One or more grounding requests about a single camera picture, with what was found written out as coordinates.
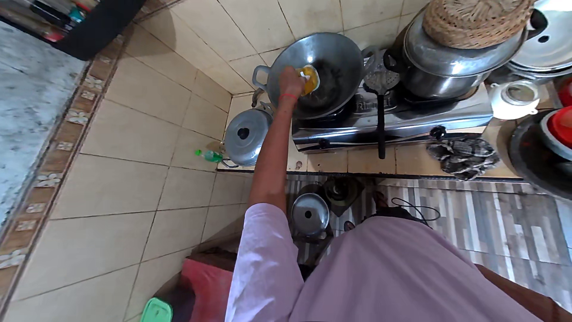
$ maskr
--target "hand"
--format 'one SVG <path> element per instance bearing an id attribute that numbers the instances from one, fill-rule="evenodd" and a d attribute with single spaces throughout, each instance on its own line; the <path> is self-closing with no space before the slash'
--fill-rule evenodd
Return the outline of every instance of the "hand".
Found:
<path id="1" fill-rule="evenodd" d="M 304 91 L 304 85 L 306 84 L 306 78 L 300 77 L 296 74 L 296 70 L 292 66 L 286 66 L 282 70 L 279 79 L 280 84 L 280 94 L 291 94 L 296 97 L 300 97 Z"/>

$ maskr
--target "pink sleeve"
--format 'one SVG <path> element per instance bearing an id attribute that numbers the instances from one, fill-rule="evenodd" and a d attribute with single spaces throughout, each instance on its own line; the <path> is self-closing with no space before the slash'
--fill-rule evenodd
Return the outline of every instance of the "pink sleeve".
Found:
<path id="1" fill-rule="evenodd" d="M 259 203 L 245 215 L 225 321 L 287 321 L 304 280 L 286 216 Z"/>

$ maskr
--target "countertop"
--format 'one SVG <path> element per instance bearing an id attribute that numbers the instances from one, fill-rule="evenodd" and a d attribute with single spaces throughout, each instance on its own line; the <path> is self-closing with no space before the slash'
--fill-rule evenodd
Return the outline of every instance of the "countertop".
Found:
<path id="1" fill-rule="evenodd" d="M 552 83 L 540 87 L 541 102 L 537 109 L 554 108 L 555 90 Z M 269 102 L 268 96 L 263 94 L 262 101 Z M 252 94 L 233 97 L 228 113 L 227 126 L 238 113 L 251 108 Z M 510 135 L 519 120 L 498 120 L 493 118 L 486 127 L 482 138 L 495 147 L 501 161 L 496 168 L 485 172 L 481 180 L 522 180 L 510 164 L 507 144 Z M 387 178 L 453 178 L 440 169 L 439 161 L 433 159 L 425 150 L 427 143 L 408 145 L 388 145 L 386 158 L 378 158 L 377 148 L 363 150 L 345 150 L 325 152 L 319 154 L 303 154 L 296 149 L 292 139 L 289 141 L 288 168 L 291 174 L 304 174 L 322 172 L 324 174 L 360 174 L 375 175 Z M 254 171 L 255 166 L 229 169 L 219 164 L 220 171 Z"/>

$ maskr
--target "small gas stove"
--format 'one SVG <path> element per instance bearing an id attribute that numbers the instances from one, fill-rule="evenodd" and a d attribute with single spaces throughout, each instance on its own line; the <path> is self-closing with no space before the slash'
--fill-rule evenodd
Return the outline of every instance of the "small gas stove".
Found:
<path id="1" fill-rule="evenodd" d="M 487 89 L 481 84 L 467 99 L 433 106 L 397 104 L 384 98 L 386 144 L 423 142 L 482 134 L 492 118 Z M 377 146 L 378 96 L 359 88 L 340 110 L 319 120 L 292 121 L 292 139 L 304 153 Z"/>

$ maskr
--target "green plastic lid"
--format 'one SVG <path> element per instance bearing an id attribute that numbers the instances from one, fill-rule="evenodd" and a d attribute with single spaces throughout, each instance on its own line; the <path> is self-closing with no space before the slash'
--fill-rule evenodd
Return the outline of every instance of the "green plastic lid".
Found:
<path id="1" fill-rule="evenodd" d="M 141 316 L 141 322 L 171 322 L 172 319 L 173 307 L 156 297 L 147 301 Z"/>

